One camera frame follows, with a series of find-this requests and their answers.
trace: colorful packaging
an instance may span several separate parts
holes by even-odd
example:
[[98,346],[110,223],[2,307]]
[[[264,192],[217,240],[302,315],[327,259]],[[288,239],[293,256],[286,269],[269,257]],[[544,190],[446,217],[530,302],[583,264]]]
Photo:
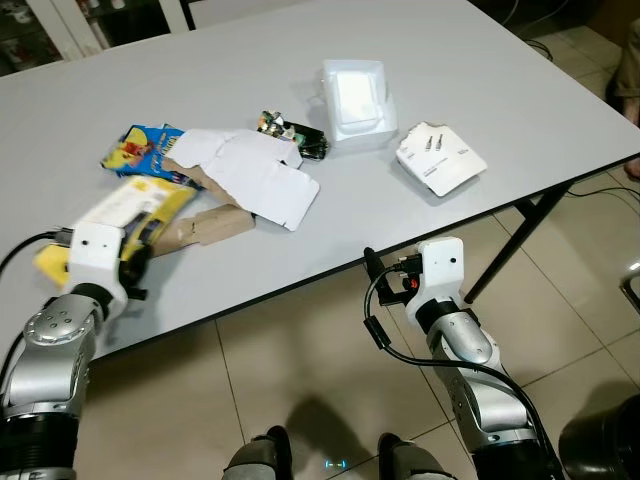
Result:
[[[146,245],[152,246],[196,190],[161,178],[135,176],[92,208],[80,220],[120,227],[125,231],[120,260],[129,260]],[[34,264],[59,287],[67,283],[69,249],[49,245]]]
[[162,169],[164,155],[183,133],[166,124],[162,127],[133,125],[102,160],[102,166],[118,176],[150,175],[199,188],[189,177]]

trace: table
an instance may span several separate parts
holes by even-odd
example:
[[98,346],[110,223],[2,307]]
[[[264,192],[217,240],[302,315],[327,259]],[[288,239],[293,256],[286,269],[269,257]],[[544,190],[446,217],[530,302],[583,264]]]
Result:
[[[355,265],[366,246],[391,251],[516,205],[528,218],[486,284],[573,181],[640,153],[637,128],[464,0],[317,0],[0,79],[0,251],[72,223],[120,185],[98,162],[131,123],[253,128],[275,108],[327,130],[327,58],[384,62],[396,140],[306,161],[321,191],[294,233],[258,219],[251,232],[153,260],[149,299],[116,319],[98,356]],[[420,186],[394,149],[422,120],[451,125],[488,170],[444,198]],[[185,214],[215,205],[205,193]],[[15,260],[0,285],[3,353],[55,294],[30,261]]]

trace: floor tile grout line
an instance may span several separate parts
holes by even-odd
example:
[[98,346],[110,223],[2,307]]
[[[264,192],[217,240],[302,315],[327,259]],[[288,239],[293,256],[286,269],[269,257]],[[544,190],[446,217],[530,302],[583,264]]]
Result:
[[555,32],[552,33],[551,35],[553,35],[556,39],[560,40],[562,43],[564,43],[565,45],[569,46],[569,47],[573,47],[573,45],[571,43],[569,43],[567,40],[565,40],[562,35],[560,35],[560,33],[564,32],[565,30],[560,30],[559,32]]
[[602,65],[600,65],[596,60],[593,59],[593,57],[591,57],[588,53],[580,50],[579,48],[576,48],[576,50],[578,52],[580,52],[582,55],[584,55],[585,57],[587,57],[589,60],[591,60],[592,63],[594,63],[595,65],[598,66],[598,68],[600,70],[602,70],[604,73],[606,73],[607,75],[610,75],[609,72],[607,72],[607,67],[603,67]]
[[473,458],[471,457],[471,453],[469,453],[469,451],[467,450],[467,446],[464,444],[464,442],[462,441],[462,438],[460,438],[458,436],[458,432],[456,432],[456,429],[453,428],[453,422],[455,422],[456,420],[451,420],[449,422],[449,426],[451,427],[451,430],[453,430],[453,435],[456,437],[456,439],[458,440],[458,443],[460,444],[460,446],[462,447],[462,450],[464,450],[465,455],[467,456],[467,458],[469,459],[469,461],[471,462],[471,465],[473,465]]
[[447,418],[447,421],[446,421],[446,422],[443,422],[443,423],[441,423],[440,425],[438,425],[438,426],[436,426],[436,427],[430,428],[430,429],[429,429],[429,430],[427,430],[426,432],[422,432],[422,433],[420,433],[420,434],[416,435],[415,437],[411,437],[409,440],[413,442],[416,438],[421,437],[421,436],[423,436],[423,435],[426,435],[427,433],[431,433],[431,432],[433,432],[434,430],[437,430],[438,428],[444,427],[445,425],[449,425],[452,421],[453,421],[453,420],[449,420],[449,419]]
[[[441,423],[440,425],[437,425],[437,426],[435,426],[435,427],[433,427],[433,428],[431,428],[431,429],[427,430],[426,432],[422,432],[422,433],[420,433],[420,434],[416,435],[415,437],[411,437],[411,438],[409,439],[409,441],[410,441],[410,442],[413,442],[413,441],[414,441],[416,438],[418,438],[418,437],[421,437],[421,436],[423,436],[423,435],[426,435],[426,434],[428,434],[428,433],[431,433],[431,432],[433,432],[434,430],[437,430],[438,428],[444,427],[445,425],[450,425],[450,424],[451,424],[451,422],[452,422],[452,420],[447,420],[446,422]],[[339,476],[340,476],[340,475],[342,475],[343,473],[346,473],[346,472],[348,472],[348,471],[350,471],[350,470],[353,470],[354,468],[358,468],[359,466],[364,465],[365,463],[370,462],[371,460],[375,460],[376,458],[378,458],[378,456],[379,456],[379,455],[378,455],[378,454],[376,454],[376,455],[373,455],[372,457],[367,458],[366,460],[362,460],[361,462],[358,462],[358,463],[356,463],[356,464],[354,464],[354,465],[350,466],[349,468],[347,468],[346,470],[343,470],[343,471],[342,471],[342,472],[340,472],[340,473],[336,473],[335,475],[332,475],[332,476],[330,476],[330,477],[327,477],[327,479],[326,479],[326,480],[331,480],[332,478],[339,477]]]
[[599,71],[596,70],[595,72],[591,72],[591,73],[583,73],[582,75],[578,75],[577,77],[571,77],[571,78],[573,78],[577,82],[581,78],[589,77],[589,76],[593,75],[594,73],[606,73],[607,75],[610,75],[609,72],[607,72],[603,67],[600,67]]
[[[387,310],[387,313],[389,314],[389,317],[391,317],[391,321],[393,321],[393,324],[396,326],[396,330],[398,331],[398,333],[400,334],[400,338],[402,338],[402,340],[404,341],[404,344],[407,346],[407,349],[409,350],[409,352],[411,353],[411,356],[413,358],[416,358],[415,353],[413,353],[413,350],[411,349],[411,346],[409,345],[409,342],[407,341],[406,338],[404,338],[404,335],[402,333],[402,330],[400,330],[400,327],[398,326],[398,322],[396,322],[395,317],[393,316],[393,314],[391,313],[391,310],[389,310],[389,307],[385,307]],[[424,373],[424,370],[422,369],[422,367],[418,367],[418,370],[420,371],[420,375],[422,375],[422,378],[424,378],[424,381],[427,382],[427,386],[429,387],[429,390],[431,390],[431,393],[433,394],[433,398],[436,399],[436,403],[438,404],[438,406],[440,407],[440,410],[442,410],[442,414],[444,415],[444,418],[448,419],[449,416],[447,415],[446,410],[444,409],[444,406],[442,405],[442,403],[440,402],[440,399],[438,398],[438,395],[436,395],[435,390],[433,389],[433,387],[431,386],[431,384],[429,383],[429,379],[427,378],[427,376]]]
[[[617,183],[618,185],[620,185],[622,188],[629,188],[629,187],[627,187],[627,186],[623,185],[623,184],[622,184],[622,182],[620,182],[616,177],[614,177],[613,175],[611,175],[611,173],[610,173],[608,170],[607,170],[605,173],[606,173],[607,175],[609,175],[609,176],[613,179],[613,181],[614,181],[615,183]],[[640,215],[640,209],[636,210],[636,209],[635,209],[635,208],[634,208],[630,203],[628,203],[628,202],[627,202],[627,199],[624,199],[624,198],[622,198],[621,196],[617,195],[617,192],[604,192],[604,193],[608,193],[609,195],[612,195],[612,196],[614,196],[614,197],[619,198],[619,199],[620,199],[620,200],[622,200],[624,203],[626,203],[627,205],[629,205],[629,208],[631,208],[631,210],[633,210],[633,211],[636,213],[636,215]],[[622,192],[622,193],[621,193],[621,195],[628,195],[628,196],[629,196],[629,198],[632,198],[634,202],[636,202],[636,200],[637,200],[637,199],[636,199],[633,195],[631,195],[629,192]]]
[[619,342],[620,340],[624,340],[627,337],[630,337],[631,335],[634,335],[636,333],[640,332],[640,328],[637,328],[636,330],[634,330],[633,332],[629,332],[623,336],[621,336],[620,338],[616,338],[615,340],[613,340],[612,342],[607,343],[606,347],[610,347],[611,345],[613,345],[614,343]]
[[552,370],[552,371],[550,371],[548,373],[545,373],[544,375],[542,375],[541,377],[536,378],[535,380],[531,380],[529,382],[523,383],[520,386],[522,388],[529,387],[529,386],[533,385],[534,383],[539,382],[540,380],[544,380],[545,378],[547,378],[550,375],[553,375],[554,373],[558,373],[560,370],[564,370],[567,367],[571,367],[572,365],[584,360],[585,358],[590,357],[591,355],[595,355],[596,353],[599,353],[602,350],[606,350],[606,349],[607,348],[603,346],[603,347],[599,347],[599,348],[597,348],[597,349],[595,349],[595,350],[593,350],[593,351],[591,351],[589,353],[585,353],[581,357],[576,358],[575,360],[571,360],[569,363],[566,363],[566,364],[562,365],[561,367],[558,367],[558,368],[556,368],[556,369],[554,369],[554,370]]
[[[507,228],[502,224],[502,222],[500,222],[500,220],[499,220],[499,219],[497,219],[497,218],[496,218],[496,220],[498,220],[498,223],[500,224],[500,226],[501,226],[501,227],[502,227],[502,228],[507,232],[507,234],[509,234],[509,231],[508,231],[508,230],[507,230]],[[556,292],[558,292],[558,295],[560,295],[560,297],[565,301],[565,303],[569,306],[569,308],[571,308],[571,310],[573,310],[573,312],[578,316],[578,318],[579,318],[580,320],[582,320],[582,323],[584,323],[584,324],[585,324],[585,326],[587,327],[587,329],[588,329],[588,330],[593,334],[593,336],[598,340],[598,342],[600,343],[600,345],[602,345],[602,348],[596,349],[596,350],[594,350],[593,352],[588,353],[588,354],[586,354],[586,355],[582,356],[581,358],[579,358],[579,359],[577,359],[577,360],[574,360],[573,362],[568,363],[568,364],[567,364],[567,365],[565,365],[564,367],[560,367],[560,368],[558,368],[558,369],[556,369],[556,370],[554,370],[554,371],[552,371],[552,372],[549,372],[549,373],[547,373],[547,374],[543,375],[543,376],[542,376],[542,377],[540,377],[540,378],[537,378],[536,380],[533,380],[533,381],[531,381],[531,382],[528,382],[528,383],[526,383],[526,384],[522,385],[522,387],[524,388],[524,387],[526,387],[526,386],[528,386],[528,385],[531,385],[531,384],[532,384],[532,383],[534,383],[534,382],[537,382],[538,380],[542,380],[543,378],[548,377],[549,375],[551,375],[551,374],[553,374],[553,373],[556,373],[556,372],[558,372],[558,371],[562,370],[563,368],[566,368],[566,367],[568,367],[569,365],[571,365],[571,364],[573,364],[573,363],[575,363],[575,362],[578,362],[578,361],[580,361],[580,360],[582,360],[582,359],[584,359],[584,358],[588,357],[589,355],[592,355],[592,354],[594,354],[594,353],[597,353],[597,352],[599,352],[599,351],[600,351],[600,350],[602,350],[602,349],[606,350],[606,351],[607,351],[607,353],[608,353],[608,354],[609,354],[609,355],[614,359],[614,361],[615,361],[618,365],[620,365],[620,363],[619,363],[619,362],[618,362],[618,360],[615,358],[615,356],[614,356],[614,355],[609,351],[609,349],[607,348],[607,345],[606,345],[606,344],[605,344],[605,343],[600,339],[600,337],[596,334],[596,332],[594,332],[594,331],[593,331],[593,329],[592,329],[592,328],[591,328],[591,326],[586,322],[586,320],[585,320],[584,318],[582,318],[582,315],[580,315],[580,314],[578,313],[578,311],[574,308],[574,306],[571,304],[571,302],[569,302],[569,300],[567,300],[567,298],[566,298],[566,297],[564,296],[564,294],[560,291],[560,289],[558,288],[558,286],[557,286],[557,285],[556,285],[556,284],[555,284],[555,283],[554,283],[554,282],[553,282],[553,281],[552,281],[552,280],[547,276],[547,274],[542,270],[542,268],[540,267],[540,265],[538,265],[538,264],[535,262],[535,260],[533,260],[533,258],[531,258],[531,256],[527,253],[527,251],[526,251],[524,248],[520,247],[520,248],[519,248],[519,250],[521,250],[521,251],[526,255],[526,257],[527,257],[529,260],[531,260],[531,263],[533,263],[533,264],[536,266],[536,268],[537,268],[537,269],[538,269],[538,271],[542,274],[542,276],[543,276],[543,277],[544,277],[544,278],[545,278],[545,279],[546,279],[546,280],[547,280],[547,281],[548,281],[548,282],[553,286],[553,288],[555,289],[555,291],[556,291]],[[622,371],[624,372],[624,374],[629,378],[629,380],[631,380],[631,383],[633,383],[634,385],[636,385],[636,382],[633,380],[633,378],[631,377],[631,375],[629,375],[629,373],[624,369],[624,367],[622,367],[622,365],[620,365],[620,368],[622,368]]]
[[[606,70],[606,68],[605,68],[605,67],[602,67],[598,62],[596,62],[596,60],[595,60],[593,57],[591,57],[591,56],[587,53],[588,49],[587,49],[585,46],[583,46],[584,44],[586,44],[586,42],[584,42],[583,44],[580,44],[580,45],[578,45],[577,43],[570,43],[569,41],[565,40],[565,39],[562,37],[562,35],[559,35],[559,34],[561,34],[561,33],[562,33],[562,32],[564,32],[564,31],[566,31],[566,30],[561,30],[560,32],[556,32],[556,33],[554,33],[553,35],[555,35],[555,36],[556,36],[556,38],[558,38],[560,41],[564,42],[566,45],[569,45],[569,46],[570,46],[570,47],[572,47],[574,50],[577,50],[578,52],[580,52],[582,55],[584,55],[585,57],[587,57],[589,60],[591,60],[591,61],[592,61],[593,63],[595,63],[596,65],[598,65],[598,66],[599,66],[600,68],[602,68],[603,70]],[[622,47],[620,47],[620,46],[619,46],[619,45],[617,45],[616,43],[612,42],[611,40],[609,40],[609,39],[608,39],[608,38],[606,38],[606,37],[602,37],[602,38],[606,41],[606,43],[610,44],[610,45],[607,45],[607,46],[614,46],[614,47],[618,47],[618,48],[620,49],[620,51],[622,51]]]
[[[507,227],[505,227],[502,222],[500,221],[500,219],[496,218],[496,220],[498,220],[498,223],[500,224],[500,226],[502,227],[502,229],[507,232],[509,234],[509,231],[507,230]],[[518,248],[518,250],[520,250],[522,253],[524,253],[524,255],[531,261],[531,263],[533,263],[535,265],[535,267],[538,269],[538,271],[542,274],[542,276],[547,280],[547,282],[549,282],[549,284],[553,287],[553,289],[558,293],[558,295],[560,295],[560,298],[562,298],[565,303],[569,306],[569,308],[571,310],[573,310],[573,313],[575,313],[578,318],[580,320],[582,320],[582,323],[585,324],[585,326],[587,327],[587,329],[593,334],[593,336],[598,340],[598,342],[600,343],[600,345],[602,345],[603,347],[606,347],[606,345],[604,344],[604,342],[600,339],[600,337],[596,334],[596,332],[593,331],[593,329],[591,328],[591,326],[586,322],[586,320],[584,318],[582,318],[582,315],[580,315],[578,313],[578,311],[575,309],[575,307],[571,304],[571,302],[567,299],[567,297],[564,296],[564,294],[560,291],[560,289],[558,288],[558,286],[553,282],[553,280],[551,280],[547,274],[544,272],[544,270],[542,269],[542,267],[540,267],[540,265],[538,265],[536,263],[536,261],[531,258],[531,255],[529,255],[529,253],[523,248],[524,247],[524,242],[523,244],[520,246],[520,248]]]
[[238,426],[240,427],[240,435],[242,436],[242,444],[246,445],[247,440],[244,436],[244,430],[242,429],[242,422],[240,421],[240,412],[238,411],[238,403],[236,402],[236,395],[233,391],[233,384],[231,383],[231,374],[229,373],[229,367],[227,365],[227,357],[224,354],[224,346],[222,345],[222,335],[220,335],[220,328],[218,327],[218,320],[214,320],[216,324],[216,333],[218,334],[218,343],[220,344],[220,351],[222,352],[222,361],[224,362],[224,369],[227,372],[227,380],[229,382],[229,390],[231,390],[231,398],[233,400],[233,407],[236,410],[236,417],[238,418]]
[[613,358],[613,361],[616,362],[616,364],[620,367],[620,369],[627,375],[627,377],[629,377],[629,380],[631,380],[631,383],[634,384],[638,389],[640,389],[640,384],[636,383],[636,381],[633,379],[633,377],[631,376],[631,374],[629,372],[627,372],[627,369],[624,368],[624,365],[622,365],[618,359],[616,358],[616,356],[613,354],[613,352],[611,350],[609,350],[608,347],[605,347],[605,350],[607,351],[607,353],[611,356],[611,358]]

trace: black metal table leg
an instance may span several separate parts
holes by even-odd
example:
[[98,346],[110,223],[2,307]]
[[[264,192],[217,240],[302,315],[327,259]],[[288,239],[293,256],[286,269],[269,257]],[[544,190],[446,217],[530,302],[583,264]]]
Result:
[[640,278],[640,272],[632,273],[628,277],[623,278],[620,284],[620,290],[622,290],[625,297],[627,297],[638,313],[640,313],[640,296],[633,290],[633,286],[631,285],[631,281],[636,278]]
[[525,240],[529,238],[529,235],[533,233],[542,220],[544,220],[549,212],[553,210],[553,207],[556,206],[570,187],[571,184],[562,184],[552,190],[549,190],[542,195],[540,201],[535,205],[530,200],[525,201],[521,205],[517,205],[518,210],[525,217],[524,222],[522,222],[522,225],[518,227],[518,230],[516,230],[503,249],[500,250],[500,253],[498,253],[496,258],[487,267],[475,285],[471,287],[469,293],[464,297],[465,302],[468,304],[473,303],[480,292],[484,290],[493,277],[495,277],[500,269],[504,267],[513,254],[516,253],[518,248],[522,246]]

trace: beige floor tile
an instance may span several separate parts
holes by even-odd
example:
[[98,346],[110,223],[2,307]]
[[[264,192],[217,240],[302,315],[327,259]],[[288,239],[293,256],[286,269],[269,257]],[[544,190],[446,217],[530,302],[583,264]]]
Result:
[[602,45],[589,45],[586,48],[577,47],[601,68],[616,68],[622,57],[622,49],[613,42]]
[[[609,175],[611,175],[621,186],[640,193],[640,183],[629,180],[629,177],[624,172],[622,165],[609,170]],[[637,209],[640,210],[640,206],[637,202],[634,203],[634,207],[637,207]]]
[[557,448],[562,429],[574,417],[612,408],[639,390],[603,349],[532,383],[525,391]]
[[79,478],[220,478],[241,445],[213,322],[94,362]]
[[[602,174],[572,191],[615,186]],[[628,193],[620,195],[635,202]],[[497,218],[510,232],[522,221],[514,209]],[[564,198],[523,246],[605,344],[640,327],[640,316],[618,288],[629,265],[640,259],[639,221],[630,205],[613,195]]]
[[542,43],[543,45],[546,45],[546,47],[554,57],[562,51],[571,50],[573,48],[560,35],[555,33],[536,37],[534,38],[534,40]]
[[[465,242],[468,290],[508,240],[493,218],[455,229],[448,235]],[[505,368],[519,383],[528,383],[596,349],[600,343],[553,285],[522,252],[517,252],[473,305],[483,328],[498,342]],[[425,336],[409,325],[402,306],[390,308],[415,356],[427,356]],[[424,369],[448,418],[453,418],[446,391],[433,369]]]
[[573,78],[582,77],[601,70],[601,67],[575,48],[560,50],[553,54],[553,63]]
[[326,476],[327,458],[373,457],[384,431],[411,438],[446,421],[420,371],[380,352],[362,325],[367,285],[356,267],[219,322],[245,435],[286,425],[299,479]]
[[620,62],[622,49],[588,27],[572,28],[556,35],[589,57],[601,68],[614,68]]
[[[449,424],[421,435],[414,442],[429,452],[440,463],[442,469],[454,475],[457,480],[477,479],[471,460]],[[335,478],[336,480],[378,480],[378,459],[377,457],[371,459]]]
[[469,461],[473,464],[473,459],[471,458],[471,454],[467,451],[467,447],[465,446],[464,440],[462,439],[462,433],[460,432],[460,427],[458,426],[458,422],[452,421],[451,426],[453,427],[453,431],[456,433],[456,437],[458,437],[458,441],[460,442],[460,445],[462,445],[462,448],[467,454],[467,457],[469,457]]
[[582,49],[612,43],[585,25],[557,32],[556,35],[572,47]]
[[607,88],[607,83],[609,83],[610,79],[610,73],[606,72],[605,70],[599,70],[597,72],[585,75],[584,77],[576,78],[576,82],[587,88],[600,100],[604,100],[605,89]]
[[458,480],[476,480],[475,468],[450,424],[422,435],[414,442],[431,453],[442,469]]
[[611,355],[640,386],[640,332],[621,338],[609,345]]

